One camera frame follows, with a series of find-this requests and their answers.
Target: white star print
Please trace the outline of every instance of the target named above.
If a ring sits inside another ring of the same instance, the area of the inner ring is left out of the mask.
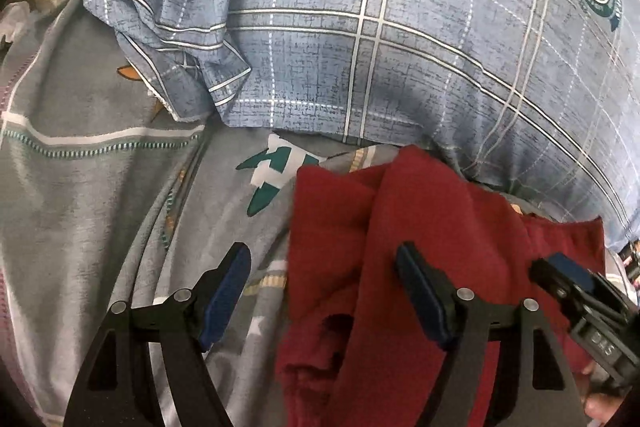
[[[258,335],[262,336],[262,332],[260,331],[260,323],[264,320],[264,317],[254,317],[251,319],[251,325],[249,326],[249,332],[246,336],[249,335]]]

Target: blue plaid cloth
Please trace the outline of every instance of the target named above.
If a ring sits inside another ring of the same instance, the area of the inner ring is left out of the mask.
[[[438,150],[638,237],[640,0],[84,0],[176,120]]]

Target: finger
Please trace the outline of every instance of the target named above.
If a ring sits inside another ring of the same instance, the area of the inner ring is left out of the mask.
[[[582,374],[583,375],[590,375],[591,373],[593,373],[593,370],[596,368],[596,361],[595,360],[591,360],[591,362],[589,362],[584,369],[582,370]]]
[[[591,384],[588,375],[580,375],[574,374],[575,384],[578,388],[578,393],[580,394],[580,399],[584,403],[584,400],[587,398],[589,394],[589,386]]]
[[[608,422],[622,403],[622,398],[606,394],[591,394],[584,404],[584,412],[594,420]]]

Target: red cloth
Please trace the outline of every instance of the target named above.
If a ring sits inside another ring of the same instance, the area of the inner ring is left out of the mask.
[[[422,333],[396,276],[402,241],[414,241],[454,285],[486,301],[536,299],[574,371],[588,362],[564,333],[558,304],[529,282],[527,269],[561,251],[602,271],[601,220],[521,216],[415,147],[346,176],[303,167],[290,228],[292,324],[276,363],[289,427],[415,426],[444,354]],[[482,425],[496,362],[492,346],[470,427]]]

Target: metal pin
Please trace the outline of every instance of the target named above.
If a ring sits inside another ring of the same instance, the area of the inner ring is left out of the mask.
[[[460,288],[456,292],[456,295],[460,297],[463,301],[472,301],[476,296],[476,294],[473,293],[473,291],[470,290],[469,288]]]
[[[524,307],[530,312],[537,312],[540,309],[540,305],[537,301],[533,299],[524,299],[523,303]]]
[[[185,302],[191,298],[191,290],[187,288],[182,288],[174,293],[174,299],[178,302]]]
[[[111,313],[116,315],[121,314],[126,309],[127,309],[127,303],[125,301],[114,302],[111,305]]]

